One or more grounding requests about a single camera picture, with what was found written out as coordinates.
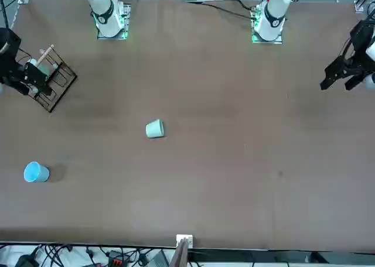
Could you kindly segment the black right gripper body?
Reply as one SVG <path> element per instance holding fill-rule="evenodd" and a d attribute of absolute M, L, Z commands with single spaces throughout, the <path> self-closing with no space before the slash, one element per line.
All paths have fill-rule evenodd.
<path fill-rule="evenodd" d="M 1 28 L 1 83 L 20 84 L 23 65 L 16 61 L 20 37 L 12 30 Z"/>

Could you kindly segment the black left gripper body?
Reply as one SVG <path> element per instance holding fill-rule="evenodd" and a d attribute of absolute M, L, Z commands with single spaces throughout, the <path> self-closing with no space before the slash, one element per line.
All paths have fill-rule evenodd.
<path fill-rule="evenodd" d="M 374 61 L 374 21 L 361 20 L 350 32 L 356 54 Z"/>

